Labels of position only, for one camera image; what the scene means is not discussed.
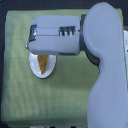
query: small object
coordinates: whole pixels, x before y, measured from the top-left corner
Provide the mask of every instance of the small object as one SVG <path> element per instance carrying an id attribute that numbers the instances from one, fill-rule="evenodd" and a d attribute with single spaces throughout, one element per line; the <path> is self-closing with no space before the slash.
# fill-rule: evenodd
<path id="1" fill-rule="evenodd" d="M 34 55 L 32 53 L 30 53 L 30 55 L 29 55 L 31 70 L 38 78 L 46 78 L 52 73 L 52 71 L 55 67 L 56 56 L 49 55 L 47 66 L 46 66 L 45 72 L 43 74 L 41 74 L 40 67 L 39 67 L 38 60 L 37 60 L 37 56 L 38 55 Z"/>
<path id="2" fill-rule="evenodd" d="M 37 60 L 40 67 L 41 74 L 44 74 L 46 70 L 47 62 L 48 62 L 48 55 L 38 55 Z"/>

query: green towel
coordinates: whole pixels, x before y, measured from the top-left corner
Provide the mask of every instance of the green towel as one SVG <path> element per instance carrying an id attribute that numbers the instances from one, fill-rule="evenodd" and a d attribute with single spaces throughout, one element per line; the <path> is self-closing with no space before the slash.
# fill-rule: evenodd
<path id="1" fill-rule="evenodd" d="M 122 12 L 117 10 L 121 21 Z M 30 69 L 30 22 L 39 15 L 75 15 L 88 10 L 9 11 L 5 26 L 1 119 L 9 126 L 86 125 L 87 99 L 99 71 L 81 52 L 57 56 L 53 73 L 37 78 Z"/>

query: dark background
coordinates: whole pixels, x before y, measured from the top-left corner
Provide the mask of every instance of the dark background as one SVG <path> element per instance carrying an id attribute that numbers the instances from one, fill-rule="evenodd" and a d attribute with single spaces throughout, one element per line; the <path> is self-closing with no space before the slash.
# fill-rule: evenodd
<path id="1" fill-rule="evenodd" d="M 103 0 L 0 0 L 0 103 L 4 69 L 5 19 L 9 10 L 89 9 Z M 115 8 L 121 8 L 124 25 L 128 26 L 128 0 L 106 0 Z M 0 128 L 7 126 L 0 121 Z"/>

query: metal part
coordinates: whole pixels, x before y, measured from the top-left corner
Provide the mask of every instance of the metal part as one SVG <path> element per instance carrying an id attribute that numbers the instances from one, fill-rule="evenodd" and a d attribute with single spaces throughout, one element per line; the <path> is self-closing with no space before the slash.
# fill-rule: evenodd
<path id="1" fill-rule="evenodd" d="M 75 26 L 67 26 L 67 27 L 60 27 L 59 28 L 59 35 L 60 36 L 72 36 L 75 34 Z"/>
<path id="2" fill-rule="evenodd" d="M 29 42 L 36 40 L 37 36 L 37 25 L 32 25 L 30 28 Z"/>

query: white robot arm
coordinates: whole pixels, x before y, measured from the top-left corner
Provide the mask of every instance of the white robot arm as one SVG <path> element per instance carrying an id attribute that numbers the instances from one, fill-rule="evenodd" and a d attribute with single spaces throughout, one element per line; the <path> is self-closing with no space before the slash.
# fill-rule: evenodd
<path id="1" fill-rule="evenodd" d="M 54 55 L 78 55 L 85 50 L 100 70 L 88 97 L 88 128 L 127 128 L 122 24 L 112 6 L 93 6 L 81 25 L 76 16 L 37 17 L 31 22 L 26 48 L 34 54 Z"/>

